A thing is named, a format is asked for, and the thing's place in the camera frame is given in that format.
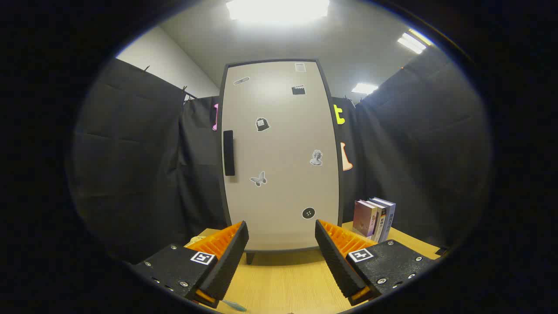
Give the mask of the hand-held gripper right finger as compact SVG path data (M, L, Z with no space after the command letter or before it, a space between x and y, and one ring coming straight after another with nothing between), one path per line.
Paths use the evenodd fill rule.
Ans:
M351 306L400 290L436 266L435 259L396 240L377 243L321 219L315 239Z

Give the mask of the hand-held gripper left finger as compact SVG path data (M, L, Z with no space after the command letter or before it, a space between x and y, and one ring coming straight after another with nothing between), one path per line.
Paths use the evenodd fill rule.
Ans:
M180 300L217 308L231 285L249 240L245 221L193 244L169 244L131 270Z

